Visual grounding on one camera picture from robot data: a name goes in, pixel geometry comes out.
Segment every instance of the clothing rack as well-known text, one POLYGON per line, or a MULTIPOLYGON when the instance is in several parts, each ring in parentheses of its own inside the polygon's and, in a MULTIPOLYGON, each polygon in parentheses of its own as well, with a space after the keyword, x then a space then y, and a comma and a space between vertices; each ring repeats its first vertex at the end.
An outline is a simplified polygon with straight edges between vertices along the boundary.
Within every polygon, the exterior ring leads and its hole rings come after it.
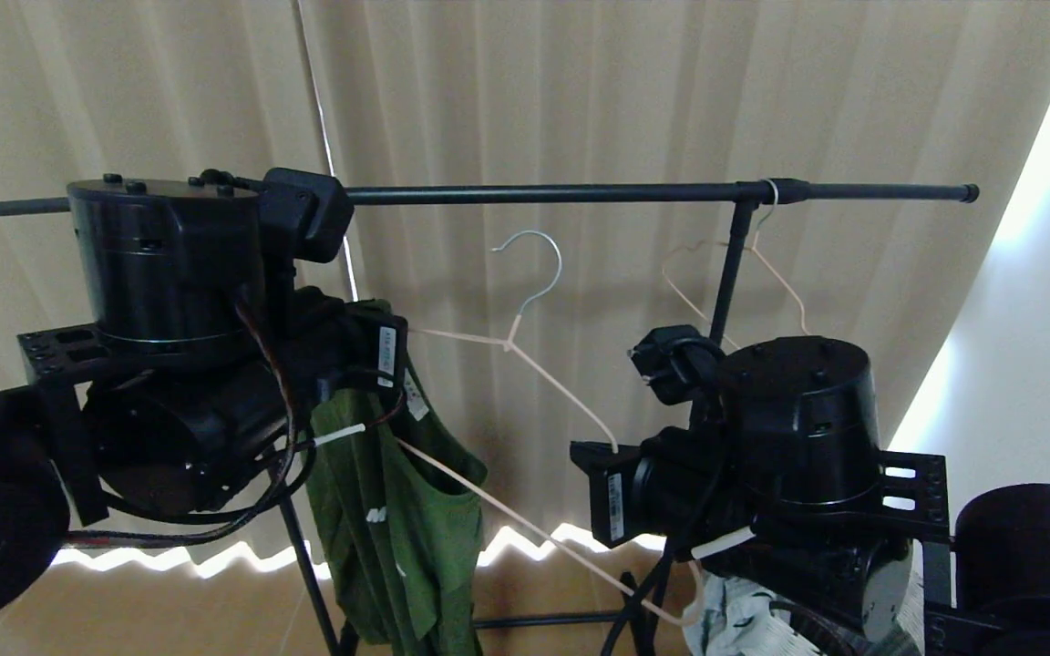
MULTIPOLYGON (((938 199, 974 203, 979 187, 974 184, 958 186, 929 186, 928 184, 813 184, 795 178, 771 178, 754 183, 704 184, 550 184, 549 186, 467 186, 467 187, 357 187, 346 190, 354 205, 452 205, 452 204, 650 204, 650 203, 730 203, 735 204, 729 249, 723 259, 723 273, 716 291, 712 329, 708 336, 714 341, 723 337, 736 275, 740 271, 744 240, 750 232, 751 216, 759 205, 796 204, 819 199, 938 199)), ((14 207, 16 204, 35 204, 41 211, 67 211, 66 198, 39 198, 35 200, 7 200, 0 204, 0 215, 7 213, 35 213, 32 207, 14 207)), ((691 423, 699 420, 692 411, 691 423)), ((327 652, 332 656, 354 656, 358 648, 355 628, 346 622, 342 637, 336 636, 327 602, 318 589, 318 580, 306 549, 294 503, 286 498, 279 504, 287 532, 294 547, 302 581, 314 607, 327 652)), ((637 590, 637 581, 625 572, 622 581, 637 590)), ((666 580, 657 586, 655 600, 666 589, 666 580)), ((625 621, 638 656, 654 656, 654 630, 657 618, 643 611, 634 600, 625 598, 620 611, 588 611, 588 613, 559 613, 550 615, 509 616, 509 618, 476 619, 478 630, 494 628, 580 625, 591 622, 625 621)))

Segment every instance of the metal hook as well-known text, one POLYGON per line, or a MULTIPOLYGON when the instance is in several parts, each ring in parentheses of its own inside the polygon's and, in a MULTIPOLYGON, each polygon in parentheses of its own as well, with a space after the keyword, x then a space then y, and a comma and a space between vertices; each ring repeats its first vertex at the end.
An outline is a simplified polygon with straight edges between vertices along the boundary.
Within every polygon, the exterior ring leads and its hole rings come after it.
POLYGON ((553 253, 558 256, 558 273, 553 274, 553 279, 549 282, 549 285, 546 287, 545 290, 542 290, 541 292, 538 292, 538 294, 533 294, 532 296, 529 296, 529 298, 525 299, 525 302, 522 303, 521 310, 517 311, 517 316, 525 314, 525 308, 527 308, 530 302, 541 299, 542 296, 549 294, 549 291, 553 290, 553 288, 558 285, 558 279, 562 278, 563 269, 562 249, 558 248, 558 242, 553 240, 553 237, 546 235, 546 233, 541 232, 541 230, 522 230, 505 240, 504 245, 497 246, 496 249, 492 249, 492 252, 500 253, 501 251, 508 249, 508 245, 512 245, 512 242, 516 241, 521 235, 537 235, 538 237, 542 237, 542 239, 549 241, 550 246, 553 246, 553 253))
POLYGON ((776 186, 776 183, 772 182, 771 177, 762 177, 761 182, 768 183, 768 186, 772 188, 772 208, 765 213, 765 215, 759 217, 756 221, 756 232, 759 232, 759 227, 763 225, 763 221, 768 220, 768 217, 772 216, 772 212, 776 211, 776 205, 780 204, 780 189, 776 186))

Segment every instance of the horizontal rod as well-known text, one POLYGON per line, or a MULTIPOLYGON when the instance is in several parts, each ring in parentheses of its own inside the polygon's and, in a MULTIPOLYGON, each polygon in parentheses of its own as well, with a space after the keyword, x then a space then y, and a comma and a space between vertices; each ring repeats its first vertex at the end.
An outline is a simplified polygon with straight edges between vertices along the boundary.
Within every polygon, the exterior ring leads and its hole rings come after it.
MULTIPOLYGON (((803 179, 699 184, 528 184, 497 187, 355 187, 346 190, 354 205, 469 204, 682 204, 753 200, 799 204, 819 199, 959 200, 979 198, 974 184, 812 184, 803 179)), ((67 198, 0 200, 0 216, 70 211, 67 198)))
POLYGON ((612 622, 618 618, 618 611, 594 611, 594 613, 554 613, 551 615, 521 615, 517 618, 476 619, 479 630, 507 630, 514 627, 549 627, 554 625, 592 625, 612 622))

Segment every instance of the curtain fold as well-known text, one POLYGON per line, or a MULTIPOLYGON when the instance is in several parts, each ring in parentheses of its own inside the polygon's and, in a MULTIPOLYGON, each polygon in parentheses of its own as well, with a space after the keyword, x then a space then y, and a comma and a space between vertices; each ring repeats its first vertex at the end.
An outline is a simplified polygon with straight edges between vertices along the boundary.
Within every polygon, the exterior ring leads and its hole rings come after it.
MULTIPOLYGON (((973 205, 788 205, 763 228, 810 327, 870 353, 887 440, 1049 99, 1050 3, 0 0, 0 198, 56 195, 105 170, 327 171, 327 148, 348 186, 979 183, 973 205)), ((414 327, 504 336, 553 259, 541 240, 488 249, 548 232, 566 271, 518 341, 637 444, 684 411, 658 406, 626 348, 657 325, 706 329, 659 262, 723 239, 729 212, 361 208, 350 236, 363 296, 391 300, 414 327)), ((14 335, 90 320, 75 253, 68 216, 0 219, 0 387, 24 381, 14 335)), ((706 311, 722 258, 700 249, 670 267, 706 311)), ((346 296, 341 264, 300 277, 346 296)), ((796 331, 784 291, 749 258, 730 335, 796 331)), ((445 423, 488 464, 488 489, 545 528, 587 526, 567 444, 600 439, 594 424, 512 355, 428 336, 411 348, 445 423)), ((237 539, 262 556, 287 543, 276 514, 237 539)))

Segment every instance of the white cable tie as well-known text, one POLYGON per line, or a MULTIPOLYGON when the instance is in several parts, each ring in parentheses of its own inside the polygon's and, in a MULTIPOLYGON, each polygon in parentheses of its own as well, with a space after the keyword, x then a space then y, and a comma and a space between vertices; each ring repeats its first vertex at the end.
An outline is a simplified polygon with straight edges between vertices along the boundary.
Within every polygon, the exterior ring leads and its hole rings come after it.
POLYGON ((333 441, 338 440, 338 438, 345 438, 346 436, 354 436, 355 432, 366 431, 366 424, 355 424, 354 426, 348 426, 345 428, 339 428, 338 431, 327 432, 326 436, 318 436, 314 439, 314 445, 320 447, 327 443, 333 443, 333 441))
POLYGON ((754 538, 756 533, 751 532, 751 527, 740 528, 738 531, 732 531, 728 535, 720 535, 712 542, 705 542, 691 549, 691 556, 695 560, 702 560, 704 557, 715 556, 716 553, 721 551, 727 551, 727 549, 732 549, 734 547, 740 547, 741 544, 754 538))

